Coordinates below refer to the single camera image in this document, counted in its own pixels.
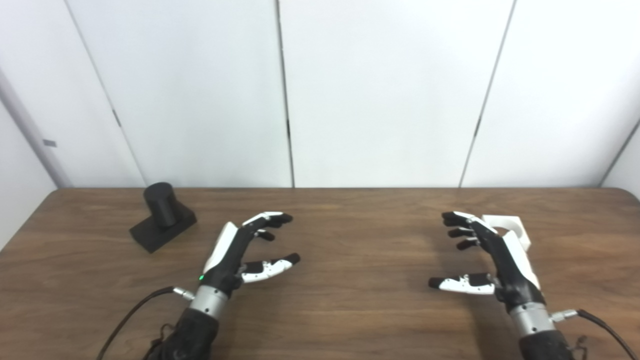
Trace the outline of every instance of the robotic hand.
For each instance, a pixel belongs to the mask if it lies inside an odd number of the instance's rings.
[[[299,255],[294,253],[280,259],[242,263],[244,252],[254,238],[275,239],[264,230],[265,227],[281,227],[292,219],[285,213],[269,211],[245,221],[241,227],[228,222],[204,266],[200,286],[191,304],[182,313],[173,332],[164,341],[156,343],[145,359],[210,359],[218,321],[232,292],[245,282],[269,279],[300,261]]]
[[[444,225],[457,227],[449,231],[450,237],[467,237],[457,248],[482,247],[491,255],[497,275],[493,277],[485,273],[450,278],[432,277],[429,286],[461,293],[495,294],[498,301],[506,305],[507,313],[516,325],[520,335],[520,351],[525,360],[573,360],[570,347],[562,333],[556,330],[554,321],[576,314],[556,313],[549,316],[538,278],[531,269],[518,236],[513,231],[500,236],[494,228],[471,214],[453,211],[443,213],[442,218]]]

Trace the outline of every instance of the black base block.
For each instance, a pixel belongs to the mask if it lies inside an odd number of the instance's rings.
[[[131,236],[133,236],[133,240],[136,240],[136,242],[142,245],[149,254],[160,249],[164,244],[196,223],[196,215],[193,211],[179,202],[176,203],[179,212],[177,217],[182,220],[179,220],[172,226],[159,227],[153,217],[148,217],[129,230]]]

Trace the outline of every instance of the cable connector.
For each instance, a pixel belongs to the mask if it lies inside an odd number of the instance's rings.
[[[173,292],[178,294],[178,295],[180,295],[182,298],[189,300],[189,301],[193,301],[193,299],[196,298],[196,295],[194,295],[192,292],[187,291],[187,290],[185,290],[183,288],[175,287],[175,288],[173,288]]]
[[[549,320],[553,322],[563,322],[567,319],[578,316],[578,311],[574,309],[562,310],[549,316]]]

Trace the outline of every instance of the white wall panel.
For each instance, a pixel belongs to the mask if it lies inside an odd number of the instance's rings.
[[[640,199],[640,134],[637,131],[620,154],[603,186],[622,188]]]
[[[274,0],[68,0],[150,183],[291,186]]]
[[[595,186],[640,118],[640,2],[518,0],[463,186]]]
[[[0,0],[0,92],[63,186],[142,186],[63,0]]]
[[[0,103],[0,249],[56,187]]]
[[[510,9],[281,0],[296,186],[457,186]]]

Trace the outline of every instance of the wood grain surface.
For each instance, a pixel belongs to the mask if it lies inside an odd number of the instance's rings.
[[[217,360],[520,359],[494,297],[427,287],[430,276],[491,271],[480,249],[456,250],[440,213],[519,215],[551,311],[584,308],[640,350],[640,204],[615,189],[178,189],[198,223],[153,255],[129,237],[148,216],[142,189],[52,193],[0,252],[0,358],[93,359],[137,301],[158,288],[195,290],[227,221],[284,211],[294,221],[254,240],[247,260],[302,261],[234,293]],[[187,304],[165,295],[136,313],[106,359],[140,359]],[[582,319],[590,359],[626,359]]]

